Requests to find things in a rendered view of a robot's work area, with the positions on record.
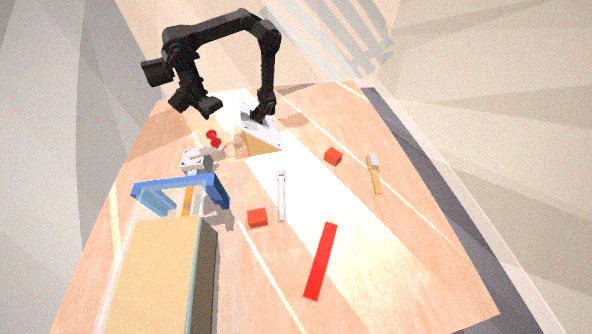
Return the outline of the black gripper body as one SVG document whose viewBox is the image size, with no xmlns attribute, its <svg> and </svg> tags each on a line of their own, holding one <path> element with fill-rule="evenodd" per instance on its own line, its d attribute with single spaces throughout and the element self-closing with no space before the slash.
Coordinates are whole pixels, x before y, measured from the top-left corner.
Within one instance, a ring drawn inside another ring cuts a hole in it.
<svg viewBox="0 0 592 334">
<path fill-rule="evenodd" d="M 211 115 L 212 113 L 221 109 L 224 105 L 223 100 L 216 98 L 215 96 L 206 96 L 208 94 L 208 90 L 203 87 L 204 78 L 198 76 L 195 79 L 188 80 L 188 81 L 179 81 L 178 84 L 181 84 L 183 89 L 189 90 L 191 95 L 195 98 L 200 111 L 205 113 L 206 115 Z"/>
</svg>

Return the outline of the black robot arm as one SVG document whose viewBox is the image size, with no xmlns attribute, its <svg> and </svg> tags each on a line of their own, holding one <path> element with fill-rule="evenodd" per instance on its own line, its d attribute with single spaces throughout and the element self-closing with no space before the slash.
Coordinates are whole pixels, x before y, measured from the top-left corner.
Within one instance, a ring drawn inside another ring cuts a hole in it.
<svg viewBox="0 0 592 334">
<path fill-rule="evenodd" d="M 275 114 L 277 104 L 274 94 L 275 55 L 280 49 L 282 35 L 270 20 L 263 20 L 256 14 L 239 8 L 194 25 L 175 25 L 162 32 L 161 58 L 141 62 L 141 67 L 151 87 L 173 82 L 176 71 L 180 81 L 199 76 L 194 60 L 200 59 L 196 52 L 202 45 L 245 30 L 255 36 L 261 51 L 261 87 L 257 88 L 259 104 L 250 118 L 262 125 L 266 115 Z M 168 103 L 179 113 L 184 112 L 196 100 L 189 90 L 181 89 L 168 99 Z"/>
</svg>

